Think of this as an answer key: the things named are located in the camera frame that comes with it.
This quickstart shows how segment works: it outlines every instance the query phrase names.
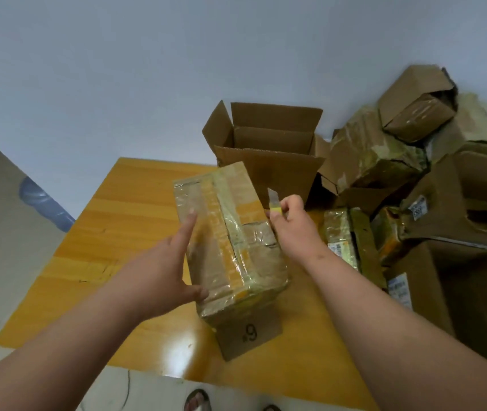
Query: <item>yellow wooden surface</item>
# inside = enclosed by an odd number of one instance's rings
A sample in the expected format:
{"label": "yellow wooden surface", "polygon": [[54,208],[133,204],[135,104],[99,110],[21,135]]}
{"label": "yellow wooden surface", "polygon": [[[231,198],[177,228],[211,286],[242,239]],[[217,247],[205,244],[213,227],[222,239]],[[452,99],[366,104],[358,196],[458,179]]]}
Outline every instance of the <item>yellow wooden surface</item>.
{"label": "yellow wooden surface", "polygon": [[[179,225],[172,182],[212,166],[121,158],[0,332],[19,347]],[[316,221],[321,212],[311,213]],[[185,281],[189,282],[185,265]],[[311,279],[291,267],[276,302],[283,334],[226,363],[194,304],[141,324],[110,361],[216,385],[361,409],[376,405]]]}

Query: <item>finger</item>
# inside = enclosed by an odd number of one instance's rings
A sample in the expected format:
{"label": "finger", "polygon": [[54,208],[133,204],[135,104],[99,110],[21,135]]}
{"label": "finger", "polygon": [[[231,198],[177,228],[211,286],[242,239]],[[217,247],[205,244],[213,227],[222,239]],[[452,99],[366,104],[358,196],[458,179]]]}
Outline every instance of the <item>finger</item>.
{"label": "finger", "polygon": [[280,202],[281,210],[288,212],[287,218],[291,220],[291,212],[304,210],[304,202],[298,194],[287,196]]}
{"label": "finger", "polygon": [[270,223],[274,227],[274,230],[277,233],[280,233],[280,231],[286,226],[287,221],[283,217],[283,215],[275,210],[272,210],[270,212]]}
{"label": "finger", "polygon": [[201,285],[186,285],[183,290],[182,303],[191,303],[193,301],[203,301],[209,296],[207,288]]}
{"label": "finger", "polygon": [[179,230],[171,238],[171,246],[174,247],[180,254],[185,254],[188,243],[190,242],[190,236],[192,235],[192,230],[194,225],[196,225],[196,219],[198,215],[194,210],[186,216],[183,224],[180,226]]}

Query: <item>wall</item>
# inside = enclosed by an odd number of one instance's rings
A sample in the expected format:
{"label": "wall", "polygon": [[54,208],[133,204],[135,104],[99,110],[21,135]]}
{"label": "wall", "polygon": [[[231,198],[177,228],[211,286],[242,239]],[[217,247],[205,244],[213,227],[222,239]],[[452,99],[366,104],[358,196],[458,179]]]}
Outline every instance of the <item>wall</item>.
{"label": "wall", "polygon": [[0,0],[0,150],[78,216],[119,156],[213,164],[220,98],[329,136],[411,62],[487,99],[487,0]]}

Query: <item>slipper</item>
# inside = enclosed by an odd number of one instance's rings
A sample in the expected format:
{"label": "slipper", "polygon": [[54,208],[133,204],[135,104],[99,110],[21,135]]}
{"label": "slipper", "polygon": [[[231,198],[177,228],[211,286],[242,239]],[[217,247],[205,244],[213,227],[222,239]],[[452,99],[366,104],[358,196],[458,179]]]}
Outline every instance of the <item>slipper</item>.
{"label": "slipper", "polygon": [[[190,401],[197,395],[197,394],[202,394],[203,398],[204,398],[204,402],[202,402],[200,405],[198,405],[197,408],[194,408],[194,409],[190,409],[188,407]],[[183,411],[211,411],[211,403],[209,401],[209,396],[207,395],[206,391],[204,391],[203,389],[195,389],[194,391],[192,391],[190,394],[188,394],[188,396],[186,397],[186,401],[184,402],[184,407],[183,407]]]}

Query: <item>tile floor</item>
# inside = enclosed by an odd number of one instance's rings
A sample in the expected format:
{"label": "tile floor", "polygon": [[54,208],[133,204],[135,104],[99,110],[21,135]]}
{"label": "tile floor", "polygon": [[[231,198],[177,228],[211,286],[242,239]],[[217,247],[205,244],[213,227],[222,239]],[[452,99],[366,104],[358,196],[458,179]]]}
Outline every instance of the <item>tile floor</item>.
{"label": "tile floor", "polygon": [[[64,236],[19,200],[17,190],[24,176],[0,153],[0,330]],[[0,347],[0,360],[10,352],[11,349]],[[112,366],[107,366],[97,378],[80,409],[180,411],[186,395],[197,386],[209,393],[214,410],[254,411],[270,403],[283,411],[345,409]]]}

